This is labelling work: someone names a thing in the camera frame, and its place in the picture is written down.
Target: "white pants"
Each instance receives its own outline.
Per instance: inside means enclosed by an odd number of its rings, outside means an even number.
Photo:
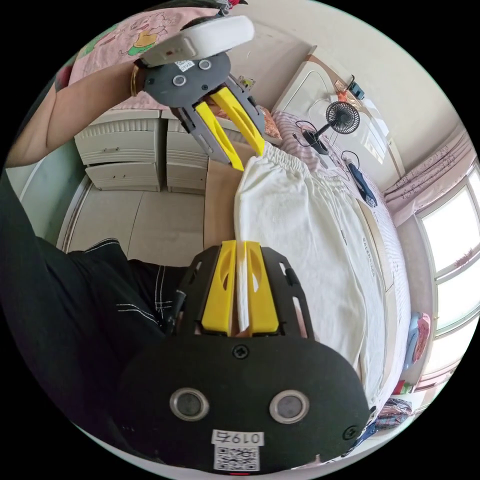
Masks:
[[[298,158],[269,143],[248,162],[235,197],[239,242],[259,242],[285,256],[310,311],[315,339],[347,359],[359,373],[370,406],[385,358],[382,282],[362,212],[340,179],[310,173]],[[246,286],[246,266],[238,265]],[[240,327],[246,328],[246,288],[238,290]]]

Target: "person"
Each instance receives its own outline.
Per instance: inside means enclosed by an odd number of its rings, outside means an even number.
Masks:
[[[5,165],[31,165],[132,94],[132,62],[65,86],[52,80],[18,132]],[[145,72],[138,70],[137,92]],[[116,239],[65,253],[34,234],[2,169],[0,304],[33,376],[75,425],[130,451],[110,409],[117,382],[142,349],[165,338],[186,267],[128,260]]]

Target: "pink towel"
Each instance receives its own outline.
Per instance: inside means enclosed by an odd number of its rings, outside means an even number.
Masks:
[[[430,317],[424,313],[418,319],[418,340],[413,351],[413,363],[420,359],[430,337]]]
[[[77,55],[69,85],[98,70],[123,62],[133,62],[142,53],[177,34],[198,17],[213,17],[215,8],[166,8],[138,13],[113,25],[83,47]],[[145,92],[114,109],[166,110]]]

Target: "qr code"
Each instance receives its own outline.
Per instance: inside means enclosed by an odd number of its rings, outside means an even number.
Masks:
[[[259,447],[224,447],[215,445],[215,470],[224,472],[259,472]]]

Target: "window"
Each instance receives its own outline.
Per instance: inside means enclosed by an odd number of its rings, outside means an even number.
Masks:
[[[480,314],[480,165],[417,215],[429,251],[436,329],[417,388],[445,382],[472,340]]]
[[[477,315],[463,328],[446,333],[435,339],[432,344],[430,358],[423,370],[424,375],[441,372],[459,361],[467,351],[479,323]]]
[[[480,168],[418,216],[430,252],[437,335],[480,311]]]

